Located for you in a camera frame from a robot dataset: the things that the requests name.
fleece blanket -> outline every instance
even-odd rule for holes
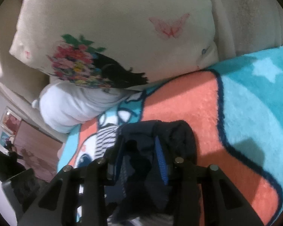
[[[107,124],[147,120],[185,120],[197,139],[198,165],[220,166],[265,225],[281,213],[283,47],[226,60],[132,95],[73,128],[58,170],[89,164]]]

metal screw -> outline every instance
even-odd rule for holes
[[[98,164],[104,164],[106,162],[106,159],[104,157],[98,158],[97,163]]]
[[[184,159],[183,159],[182,157],[176,157],[176,158],[175,158],[175,163],[181,164],[181,163],[183,163],[183,162],[184,162]]]
[[[70,165],[66,165],[66,166],[63,167],[64,172],[69,172],[71,169],[72,169],[72,166],[70,166]]]
[[[217,171],[219,169],[219,167],[217,165],[215,165],[215,164],[212,164],[212,165],[210,165],[210,169],[212,171]]]

white pillow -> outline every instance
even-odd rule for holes
[[[24,0],[10,53],[87,87],[128,88],[218,61],[210,0]]]

wooden floor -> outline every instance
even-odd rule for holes
[[[57,172],[57,152],[62,144],[21,121],[14,145],[23,156],[25,168],[32,168],[36,177],[50,181]]]

butterfly print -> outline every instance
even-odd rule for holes
[[[155,17],[149,18],[153,23],[155,30],[158,32],[159,36],[164,39],[169,39],[170,37],[178,38],[180,37],[183,26],[186,23],[186,20],[190,17],[189,13],[185,13],[179,19],[174,22],[165,22],[162,19]]]

